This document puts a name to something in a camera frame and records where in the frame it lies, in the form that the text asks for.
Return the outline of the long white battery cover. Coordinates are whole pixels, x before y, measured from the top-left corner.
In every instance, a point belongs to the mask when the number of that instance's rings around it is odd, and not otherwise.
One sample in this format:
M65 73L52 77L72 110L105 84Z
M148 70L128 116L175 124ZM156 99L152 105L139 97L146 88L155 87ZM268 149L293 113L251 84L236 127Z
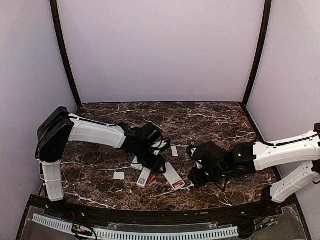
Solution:
M172 152L172 156L173 157L178 157L179 156L176 146L171 146L171 152Z

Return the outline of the red blue battery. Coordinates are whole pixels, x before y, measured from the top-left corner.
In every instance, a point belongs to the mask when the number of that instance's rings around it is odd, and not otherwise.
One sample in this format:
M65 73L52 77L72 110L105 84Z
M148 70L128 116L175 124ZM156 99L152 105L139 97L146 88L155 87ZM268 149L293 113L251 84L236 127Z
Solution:
M148 184L151 184L156 179L156 176L154 175L149 181Z

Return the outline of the blue purple battery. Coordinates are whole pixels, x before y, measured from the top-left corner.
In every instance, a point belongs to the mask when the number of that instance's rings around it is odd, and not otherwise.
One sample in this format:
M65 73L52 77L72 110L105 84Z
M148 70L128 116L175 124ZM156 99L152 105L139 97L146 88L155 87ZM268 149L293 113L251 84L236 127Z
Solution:
M161 189L161 186L158 186L157 189L155 190L154 194L157 195L159 193L160 189Z

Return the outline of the white TCL remote control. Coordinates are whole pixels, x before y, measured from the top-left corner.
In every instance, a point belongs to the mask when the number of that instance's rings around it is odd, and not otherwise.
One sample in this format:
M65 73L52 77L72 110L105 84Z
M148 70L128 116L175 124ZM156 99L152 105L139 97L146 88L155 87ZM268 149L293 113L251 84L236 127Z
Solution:
M138 171L142 171L143 170L143 165L141 163L138 162L138 158L135 156L133 161L130 164L130 167L132 169L138 170Z

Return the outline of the small white buttoned remote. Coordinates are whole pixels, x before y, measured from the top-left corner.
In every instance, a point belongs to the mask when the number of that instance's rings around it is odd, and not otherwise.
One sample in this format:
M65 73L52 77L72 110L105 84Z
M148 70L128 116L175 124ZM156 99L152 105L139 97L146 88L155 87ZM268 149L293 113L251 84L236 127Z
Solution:
M150 177L150 174L151 174L151 170L144 167L141 171L141 174L137 180L136 185L140 188L145 188L147 185L148 179Z

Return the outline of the curved white battery cover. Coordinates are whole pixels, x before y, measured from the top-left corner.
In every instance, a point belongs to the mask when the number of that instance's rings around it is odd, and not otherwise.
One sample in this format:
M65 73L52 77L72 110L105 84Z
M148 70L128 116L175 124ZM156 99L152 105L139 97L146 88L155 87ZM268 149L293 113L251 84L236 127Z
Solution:
M117 171L113 173L114 180L124 180L126 178L126 173L124 171Z

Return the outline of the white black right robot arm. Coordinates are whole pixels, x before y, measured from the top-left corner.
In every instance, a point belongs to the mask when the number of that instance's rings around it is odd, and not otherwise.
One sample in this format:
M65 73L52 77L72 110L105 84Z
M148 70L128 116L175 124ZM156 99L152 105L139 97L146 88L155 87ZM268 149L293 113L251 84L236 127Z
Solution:
M196 188L221 179L239 178L267 168L301 162L284 179L267 186L266 197L255 205L255 213L266 217L292 194L310 183L320 182L320 125L302 135L280 141L252 141L236 145L228 152L213 142L186 150L197 166L190 170L188 179Z

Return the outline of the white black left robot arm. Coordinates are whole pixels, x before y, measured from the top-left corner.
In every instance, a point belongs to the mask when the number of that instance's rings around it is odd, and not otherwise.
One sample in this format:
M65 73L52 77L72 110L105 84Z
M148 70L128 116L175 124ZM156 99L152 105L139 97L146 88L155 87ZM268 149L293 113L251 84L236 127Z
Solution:
M68 142L105 145L125 151L137 158L143 167L164 174L166 160L155 151L166 150L171 143L161 131L148 122L143 127L126 123L107 124L79 117L58 107L37 130L38 144L35 158L40 162L41 174L51 210L60 218L67 218L70 206L63 201L61 161Z

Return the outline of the black front rail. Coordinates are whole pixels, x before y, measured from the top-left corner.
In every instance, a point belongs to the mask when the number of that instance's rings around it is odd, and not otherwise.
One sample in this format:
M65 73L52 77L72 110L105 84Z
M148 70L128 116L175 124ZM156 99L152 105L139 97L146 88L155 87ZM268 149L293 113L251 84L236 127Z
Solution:
M208 222L238 224L252 222L267 215L266 210L258 202L202 210L135 211L90 207L63 201L56 203L53 209L60 216L70 217L80 223L92 225L107 225L109 223L182 225Z

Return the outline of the black right corner post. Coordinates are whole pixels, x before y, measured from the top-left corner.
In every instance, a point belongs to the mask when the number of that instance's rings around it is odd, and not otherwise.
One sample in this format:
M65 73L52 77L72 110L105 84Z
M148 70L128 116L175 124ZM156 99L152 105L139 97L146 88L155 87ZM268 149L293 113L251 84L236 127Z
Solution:
M245 89L245 93L241 102L241 107L243 109L247 108L247 105L249 103L251 93L253 91L254 83L257 77L258 69L260 66L263 49L265 45L265 40L267 36L268 31L268 25L269 25L269 19L271 14L271 7L272 7L272 0L265 0L264 1L264 7L263 7L263 14L262 14L262 20L261 20L261 26L256 46L256 51L252 63L252 68L250 71L250 75L248 78L248 83Z

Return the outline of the black corner post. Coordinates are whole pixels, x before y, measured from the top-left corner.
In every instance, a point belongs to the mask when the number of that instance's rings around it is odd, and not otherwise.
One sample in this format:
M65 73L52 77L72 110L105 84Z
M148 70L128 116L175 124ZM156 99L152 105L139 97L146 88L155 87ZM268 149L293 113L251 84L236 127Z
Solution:
M252 68L250 71L250 75L248 78L248 83L245 89L245 93L241 102L241 107L243 109L247 108L247 105L249 103L251 93L253 91L254 83L257 77L258 69L260 66L263 49L265 45L265 40L267 36L268 31L268 25L269 25L269 19L271 14L271 7L272 7L272 0L265 0L264 1L264 7L263 7L263 14L262 14L262 20L261 20L261 26L256 46L256 51L252 63Z
M68 84L74 99L74 102L76 104L77 109L79 109L82 106L82 101L80 98L79 91L76 86L76 81L72 72L69 56L67 53L66 43L63 36L63 29L60 19L60 13L59 13L59 7L58 7L58 1L57 0L50 0L50 9L51 9L51 15L55 30L55 35L58 43L58 48L60 52L60 56L62 59L64 71L68 80Z

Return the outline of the black left corner post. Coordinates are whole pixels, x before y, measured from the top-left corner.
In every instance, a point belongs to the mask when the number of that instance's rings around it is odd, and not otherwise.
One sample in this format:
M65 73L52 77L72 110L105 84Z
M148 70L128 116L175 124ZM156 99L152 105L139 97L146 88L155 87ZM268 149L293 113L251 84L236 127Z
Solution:
M77 109L79 109L82 106L82 101L80 98L79 91L76 86L76 81L72 72L69 56L67 53L66 43L63 36L63 29L60 19L60 13L59 13L59 7L58 7L58 1L57 0L50 0L50 9L51 9L51 15L55 30L55 35L58 43L58 48L60 52L60 56L62 59L64 71L68 80L68 84L74 99L74 102L76 104Z

